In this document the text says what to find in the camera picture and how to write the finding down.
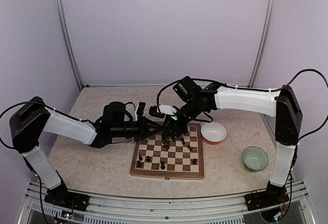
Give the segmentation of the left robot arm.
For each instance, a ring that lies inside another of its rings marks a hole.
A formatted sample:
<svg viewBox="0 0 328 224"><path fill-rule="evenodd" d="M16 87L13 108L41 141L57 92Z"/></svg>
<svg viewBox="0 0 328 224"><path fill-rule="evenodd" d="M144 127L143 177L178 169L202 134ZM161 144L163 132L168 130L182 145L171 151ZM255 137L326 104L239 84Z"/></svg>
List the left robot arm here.
<svg viewBox="0 0 328 224"><path fill-rule="evenodd" d="M65 189L64 181L39 146L38 139L43 132L71 138L100 149L111 144L114 138L140 141L163 130L161 124L143 116L143 102L139 103L135 114L131 114L126 104L113 101L104 107L102 116L95 122L57 111L38 96L20 105L21 108L9 121L13 148L23 156L32 172L52 190L52 198L61 206L68 205L72 195Z"/></svg>

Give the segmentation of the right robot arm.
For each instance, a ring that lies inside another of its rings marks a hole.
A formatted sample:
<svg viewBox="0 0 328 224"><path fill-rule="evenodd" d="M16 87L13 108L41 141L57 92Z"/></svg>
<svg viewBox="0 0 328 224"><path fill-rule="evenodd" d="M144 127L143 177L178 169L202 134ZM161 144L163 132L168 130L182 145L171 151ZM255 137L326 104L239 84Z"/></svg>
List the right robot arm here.
<svg viewBox="0 0 328 224"><path fill-rule="evenodd" d="M274 117L277 149L270 178L272 186L262 194L266 205L274 205L282 197L280 188L286 184L291 171L302 123L302 112L293 89L290 86L252 89L214 80L209 80L208 85L202 88L198 81L186 76L171 83L170 86L185 104L181 108L157 104L157 112L167 116L174 134L183 133L190 121L212 110L241 110Z"/></svg>

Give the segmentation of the wooden chess board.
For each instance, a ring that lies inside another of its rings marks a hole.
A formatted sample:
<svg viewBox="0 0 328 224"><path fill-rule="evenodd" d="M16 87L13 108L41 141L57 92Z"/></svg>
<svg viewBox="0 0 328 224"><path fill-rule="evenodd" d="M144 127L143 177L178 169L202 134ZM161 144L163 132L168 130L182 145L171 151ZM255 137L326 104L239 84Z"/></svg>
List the wooden chess board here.
<svg viewBox="0 0 328 224"><path fill-rule="evenodd" d="M197 123L188 124L188 132L184 136L177 137L171 141L167 150L160 140L146 140L142 144L136 143L130 166L130 175L135 177L202 180L204 178L203 147L201 136L201 125ZM142 167L136 166L137 161L142 162ZM160 168L160 163L165 162L165 169Z"/></svg>

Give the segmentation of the dark pawn front centre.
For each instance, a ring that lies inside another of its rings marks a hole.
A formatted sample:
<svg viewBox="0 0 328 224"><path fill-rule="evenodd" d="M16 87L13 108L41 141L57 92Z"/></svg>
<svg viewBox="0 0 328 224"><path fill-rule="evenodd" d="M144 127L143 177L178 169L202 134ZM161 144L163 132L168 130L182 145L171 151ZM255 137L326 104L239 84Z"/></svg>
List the dark pawn front centre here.
<svg viewBox="0 0 328 224"><path fill-rule="evenodd" d="M160 168L162 169L162 170L164 170L166 167L165 167L165 162L164 161L162 161L161 163L160 163Z"/></svg>

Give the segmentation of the white and orange bowl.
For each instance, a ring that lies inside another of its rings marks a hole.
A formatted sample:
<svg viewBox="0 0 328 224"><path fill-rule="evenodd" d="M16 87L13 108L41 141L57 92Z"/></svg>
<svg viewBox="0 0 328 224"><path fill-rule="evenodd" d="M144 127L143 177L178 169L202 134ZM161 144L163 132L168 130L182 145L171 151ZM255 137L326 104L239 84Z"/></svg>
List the white and orange bowl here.
<svg viewBox="0 0 328 224"><path fill-rule="evenodd" d="M211 122L201 126L201 135L204 142L210 145L217 145L226 138L227 131L222 124Z"/></svg>

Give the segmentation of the green glass bowl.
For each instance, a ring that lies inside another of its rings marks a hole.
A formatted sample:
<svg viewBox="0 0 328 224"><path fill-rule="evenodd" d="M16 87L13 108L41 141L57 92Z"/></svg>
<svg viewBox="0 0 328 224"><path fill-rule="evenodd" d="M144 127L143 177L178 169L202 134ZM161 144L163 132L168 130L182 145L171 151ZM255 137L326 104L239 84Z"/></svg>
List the green glass bowl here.
<svg viewBox="0 0 328 224"><path fill-rule="evenodd" d="M243 150L242 161L248 170L262 171L268 166L269 158L262 148L249 146Z"/></svg>

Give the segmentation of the aluminium front rail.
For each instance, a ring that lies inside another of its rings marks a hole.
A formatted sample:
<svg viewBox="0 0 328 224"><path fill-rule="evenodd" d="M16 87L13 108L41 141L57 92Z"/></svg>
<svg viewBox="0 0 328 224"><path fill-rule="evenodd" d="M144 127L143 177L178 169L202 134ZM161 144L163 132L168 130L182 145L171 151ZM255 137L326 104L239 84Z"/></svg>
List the aluminium front rail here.
<svg viewBox="0 0 328 224"><path fill-rule="evenodd" d="M319 223L302 181L292 184L292 202L287 215L279 223ZM250 192L198 198L134 198L85 193L90 196L86 211L73 210L71 219L61 214L70 211L44 203L50 217L61 217L68 223L265 223L261 212L277 208L249 211L244 195ZM16 223L27 223L29 217L42 212L39 183L31 182L23 198Z"/></svg>

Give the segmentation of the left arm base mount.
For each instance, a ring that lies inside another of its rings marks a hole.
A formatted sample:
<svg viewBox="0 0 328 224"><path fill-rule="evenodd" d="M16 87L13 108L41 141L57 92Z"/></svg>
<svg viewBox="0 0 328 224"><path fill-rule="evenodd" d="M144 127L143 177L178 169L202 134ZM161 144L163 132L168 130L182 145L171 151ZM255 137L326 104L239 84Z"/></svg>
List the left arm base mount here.
<svg viewBox="0 0 328 224"><path fill-rule="evenodd" d="M70 191L50 191L45 196L45 202L55 206L85 212L90 196Z"/></svg>

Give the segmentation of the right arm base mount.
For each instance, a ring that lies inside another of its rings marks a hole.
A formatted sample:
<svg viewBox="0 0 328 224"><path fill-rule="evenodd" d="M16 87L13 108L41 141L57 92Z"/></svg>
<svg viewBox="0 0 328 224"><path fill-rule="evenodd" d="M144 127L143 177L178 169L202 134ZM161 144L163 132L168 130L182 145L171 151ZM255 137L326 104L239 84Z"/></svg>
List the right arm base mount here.
<svg viewBox="0 0 328 224"><path fill-rule="evenodd" d="M267 208L289 201L286 187L278 187L269 181L266 189L260 192L252 192L244 196L248 211Z"/></svg>

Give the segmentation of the left aluminium post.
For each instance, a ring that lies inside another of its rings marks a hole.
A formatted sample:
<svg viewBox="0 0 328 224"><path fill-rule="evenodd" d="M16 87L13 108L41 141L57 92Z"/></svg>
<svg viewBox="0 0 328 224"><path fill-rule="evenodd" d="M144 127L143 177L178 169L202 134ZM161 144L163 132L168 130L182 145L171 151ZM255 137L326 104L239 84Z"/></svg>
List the left aluminium post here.
<svg viewBox="0 0 328 224"><path fill-rule="evenodd" d="M79 69L77 66L77 62L75 60L73 47L72 47L72 43L70 40L69 30L68 30L68 26L67 26L67 22L66 22L66 17L65 17L64 3L63 3L63 0L55 0L55 3L56 3L56 7L57 7L60 29L61 29L61 33L62 33L62 36L64 39L64 44L66 47L69 64L70 64L77 88L79 91L81 91L84 87L84 84L83 84L83 81L82 81L82 78L81 78L81 75L80 75L80 72L79 72Z"/></svg>

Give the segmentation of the aluminium post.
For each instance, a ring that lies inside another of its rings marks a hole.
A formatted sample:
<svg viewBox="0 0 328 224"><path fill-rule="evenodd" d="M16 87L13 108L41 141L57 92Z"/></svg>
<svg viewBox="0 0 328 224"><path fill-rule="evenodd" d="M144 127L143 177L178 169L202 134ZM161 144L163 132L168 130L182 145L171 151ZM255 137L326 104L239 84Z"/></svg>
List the aluminium post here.
<svg viewBox="0 0 328 224"><path fill-rule="evenodd" d="M264 15L264 23L263 23L263 27L262 27L259 46L258 46L258 50L256 53L256 59L255 59L255 63L253 66L252 73L251 73L251 77L248 82L248 87L255 86L256 79L257 79L259 71L260 71L260 66L261 66L261 63L263 60L265 46L267 43L269 31L270 31L270 25L271 25L271 20L272 20L272 14L274 11L274 5L275 5L275 0L268 0L267 5L266 5L265 15Z"/></svg>
<svg viewBox="0 0 328 224"><path fill-rule="evenodd" d="M75 60L73 47L72 47L72 43L70 40L69 30L68 30L68 26L67 26L67 22L66 22L66 17L65 17L64 3L63 3L63 0L55 0L55 3L56 3L56 7L57 7L60 29L61 29L61 33L62 33L62 36L64 39L64 44L66 47L69 64L70 64L77 88L79 91L81 91L84 87L84 84L83 84L83 81L82 81L82 78L81 78L81 75L80 75L80 72L79 72L79 69L77 66L77 62Z"/></svg>

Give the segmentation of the right aluminium post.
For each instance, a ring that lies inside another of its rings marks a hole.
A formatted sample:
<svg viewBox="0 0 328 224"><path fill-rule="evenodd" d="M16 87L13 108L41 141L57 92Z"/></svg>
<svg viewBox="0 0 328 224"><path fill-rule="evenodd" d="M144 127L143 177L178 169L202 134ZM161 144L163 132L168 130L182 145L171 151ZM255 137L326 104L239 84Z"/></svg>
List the right aluminium post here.
<svg viewBox="0 0 328 224"><path fill-rule="evenodd" d="M256 59L255 59L255 63L253 66L252 73L251 73L251 77L248 82L248 87L255 86L256 79L257 79L259 71L260 71L260 66L261 66L261 63L263 60L265 46L267 43L269 31L270 31L270 25L271 25L271 20L272 20L272 14L274 11L274 5L275 5L275 0L268 0L267 5L266 5L265 15L264 15L264 23L263 23L263 27L262 27L259 46L258 46L258 50L256 53Z"/></svg>

